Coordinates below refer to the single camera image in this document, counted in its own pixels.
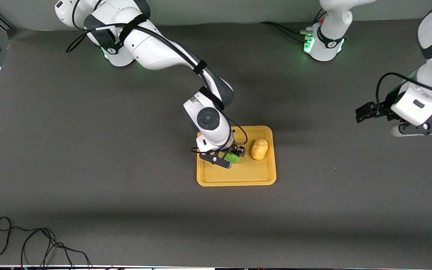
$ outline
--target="gray table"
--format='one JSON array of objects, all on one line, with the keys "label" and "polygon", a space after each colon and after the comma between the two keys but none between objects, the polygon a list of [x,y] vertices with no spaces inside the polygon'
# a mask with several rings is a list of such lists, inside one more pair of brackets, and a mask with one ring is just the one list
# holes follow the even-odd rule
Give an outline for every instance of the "gray table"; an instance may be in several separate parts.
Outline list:
[{"label": "gray table", "polygon": [[[268,25],[161,27],[233,86],[230,117],[274,132],[276,183],[227,188],[195,179],[182,104],[202,82],[187,67],[116,68],[89,41],[66,54],[76,32],[12,32],[0,216],[52,228],[94,264],[432,269],[432,136],[354,118],[382,74],[424,63],[418,24],[355,22],[330,63]],[[19,263],[26,236],[0,264]],[[45,244],[30,241],[29,263]]]}]

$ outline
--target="yellow tray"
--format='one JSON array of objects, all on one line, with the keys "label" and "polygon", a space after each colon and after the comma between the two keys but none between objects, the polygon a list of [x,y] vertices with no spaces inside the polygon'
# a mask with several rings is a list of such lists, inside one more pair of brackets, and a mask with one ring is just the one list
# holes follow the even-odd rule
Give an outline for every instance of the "yellow tray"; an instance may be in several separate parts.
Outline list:
[{"label": "yellow tray", "polygon": [[[267,186],[276,181],[273,132],[267,126],[242,128],[247,133],[246,155],[233,164],[231,169],[213,165],[197,156],[196,179],[201,186]],[[236,142],[245,141],[245,135],[239,128],[233,127],[233,130]],[[268,141],[268,152],[263,160],[255,160],[251,156],[252,144],[257,139]]]}]

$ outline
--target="robotic arm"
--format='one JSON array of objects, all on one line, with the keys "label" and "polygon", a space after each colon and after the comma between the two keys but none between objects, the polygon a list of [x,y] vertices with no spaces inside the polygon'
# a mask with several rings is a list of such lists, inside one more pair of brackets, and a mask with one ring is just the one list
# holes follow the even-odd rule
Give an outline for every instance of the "robotic arm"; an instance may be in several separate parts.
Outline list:
[{"label": "robotic arm", "polygon": [[185,118],[196,131],[201,132],[196,139],[199,157],[229,169],[231,162],[219,157],[219,152],[231,152],[237,156],[245,154],[245,148],[234,142],[233,131],[223,113],[223,109],[233,102],[233,89],[204,61],[159,32],[149,20],[150,9],[146,0],[82,0],[84,4],[81,7],[78,2],[75,8],[72,0],[58,1],[56,14],[63,23],[73,26],[71,16],[74,10],[78,27],[99,27],[101,31],[87,35],[101,46],[113,65],[128,65],[134,59],[150,70],[185,65],[203,79],[206,87],[202,87],[183,105]]},{"label": "robotic arm", "polygon": [[397,73],[388,75],[404,78],[402,84],[394,88],[384,102],[368,102],[356,110],[358,123],[386,116],[388,120],[401,120],[391,132],[397,137],[432,134],[432,10],[425,16],[418,28],[418,41],[426,63],[408,77]]},{"label": "robotic arm", "polygon": [[353,22],[353,7],[376,2],[377,0],[319,0],[327,15],[323,22],[316,22],[306,28],[312,33],[304,52],[318,61],[332,60],[341,51],[344,34]]}]

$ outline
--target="yellow potato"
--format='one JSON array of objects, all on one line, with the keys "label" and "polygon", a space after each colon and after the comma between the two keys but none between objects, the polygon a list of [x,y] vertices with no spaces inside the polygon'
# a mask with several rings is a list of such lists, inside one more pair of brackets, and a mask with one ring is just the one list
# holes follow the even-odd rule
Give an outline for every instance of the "yellow potato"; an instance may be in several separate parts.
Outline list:
[{"label": "yellow potato", "polygon": [[265,139],[257,139],[252,145],[251,155],[255,160],[260,161],[261,159],[264,159],[267,151],[268,142]]}]

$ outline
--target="velcro strap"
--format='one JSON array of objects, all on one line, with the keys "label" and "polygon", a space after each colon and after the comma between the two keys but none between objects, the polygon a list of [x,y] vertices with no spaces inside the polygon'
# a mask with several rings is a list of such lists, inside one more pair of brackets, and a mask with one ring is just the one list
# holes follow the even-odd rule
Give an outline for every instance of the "velcro strap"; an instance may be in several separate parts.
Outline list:
[{"label": "velcro strap", "polygon": [[148,19],[148,17],[146,15],[140,14],[140,15],[136,16],[134,19],[132,19],[132,21],[128,22],[127,25],[125,25],[125,27],[123,27],[123,30],[121,31],[121,34],[120,34],[121,43],[123,43],[125,41],[125,39],[129,35],[129,33],[131,33],[131,31],[136,26],[138,26],[142,22],[145,22],[147,19]]},{"label": "velcro strap", "polygon": [[200,60],[196,67],[194,67],[193,71],[194,73],[199,75],[199,72],[203,70],[208,64],[204,60]]},{"label": "velcro strap", "polygon": [[215,96],[213,93],[211,93],[211,91],[209,91],[206,87],[201,87],[199,89],[199,92],[201,94],[203,94],[205,97],[207,97],[208,99],[211,99],[211,101],[217,106],[219,107],[219,109],[222,111],[224,110],[224,104],[223,102],[218,99],[217,96]]}]

